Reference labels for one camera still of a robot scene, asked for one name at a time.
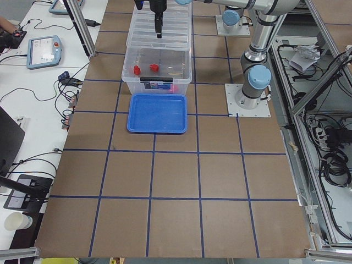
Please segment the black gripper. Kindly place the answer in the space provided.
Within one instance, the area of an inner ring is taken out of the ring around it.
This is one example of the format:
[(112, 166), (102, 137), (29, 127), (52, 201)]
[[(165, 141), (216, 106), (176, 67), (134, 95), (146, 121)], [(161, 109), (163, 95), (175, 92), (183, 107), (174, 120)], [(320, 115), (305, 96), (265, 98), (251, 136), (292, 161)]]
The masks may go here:
[[(162, 26), (163, 26), (163, 12), (167, 9), (167, 1), (166, 0), (148, 0), (150, 10), (155, 14), (155, 33), (157, 38), (162, 37)], [(135, 5), (138, 10), (142, 10), (144, 1), (135, 0)]]

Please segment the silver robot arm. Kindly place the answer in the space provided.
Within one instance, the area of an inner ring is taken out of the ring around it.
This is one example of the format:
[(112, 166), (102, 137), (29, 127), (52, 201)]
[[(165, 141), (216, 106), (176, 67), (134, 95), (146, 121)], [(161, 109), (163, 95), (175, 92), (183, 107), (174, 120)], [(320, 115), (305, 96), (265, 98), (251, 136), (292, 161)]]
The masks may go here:
[(223, 25), (226, 28), (241, 27), (243, 25), (243, 9), (226, 9), (222, 13)]
[(241, 58), (241, 66), (245, 77), (239, 92), (240, 105), (255, 103), (271, 81), (271, 72), (264, 66), (267, 50), (275, 31), (280, 28), (278, 22), (291, 12), (298, 1), (203, 1), (206, 4), (220, 4), (226, 7), (253, 9), (258, 12), (255, 31), (249, 47)]

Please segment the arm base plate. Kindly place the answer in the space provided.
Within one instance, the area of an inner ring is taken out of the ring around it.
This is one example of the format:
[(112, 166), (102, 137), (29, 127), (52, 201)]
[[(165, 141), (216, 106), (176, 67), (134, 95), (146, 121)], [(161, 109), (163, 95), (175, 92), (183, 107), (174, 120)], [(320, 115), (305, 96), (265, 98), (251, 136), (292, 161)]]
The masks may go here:
[(234, 37), (250, 37), (250, 29), (248, 25), (243, 25), (242, 22), (247, 23), (246, 18), (241, 20), (235, 25), (226, 25), (223, 22), (222, 15), (216, 15), (216, 29), (219, 36), (234, 36)]
[(242, 84), (225, 84), (228, 115), (230, 117), (270, 118), (268, 102), (271, 87), (268, 86), (268, 95), (263, 91), (261, 97), (251, 99), (243, 94), (242, 86)]

